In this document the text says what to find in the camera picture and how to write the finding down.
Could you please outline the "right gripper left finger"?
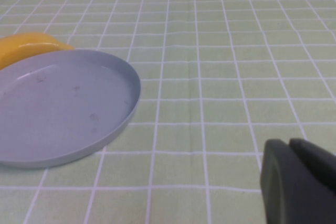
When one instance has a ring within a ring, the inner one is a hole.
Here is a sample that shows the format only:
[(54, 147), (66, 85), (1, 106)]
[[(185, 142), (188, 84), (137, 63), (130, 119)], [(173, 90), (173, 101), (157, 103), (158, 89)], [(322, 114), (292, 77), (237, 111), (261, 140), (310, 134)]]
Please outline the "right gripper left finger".
[(260, 187), (267, 223), (335, 223), (335, 193), (279, 139), (265, 142)]

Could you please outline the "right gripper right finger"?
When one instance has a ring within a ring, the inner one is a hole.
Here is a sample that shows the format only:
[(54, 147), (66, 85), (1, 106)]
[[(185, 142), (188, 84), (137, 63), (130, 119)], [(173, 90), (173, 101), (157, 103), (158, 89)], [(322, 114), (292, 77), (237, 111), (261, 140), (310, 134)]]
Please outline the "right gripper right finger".
[(302, 138), (291, 138), (289, 146), (309, 172), (335, 193), (335, 155)]

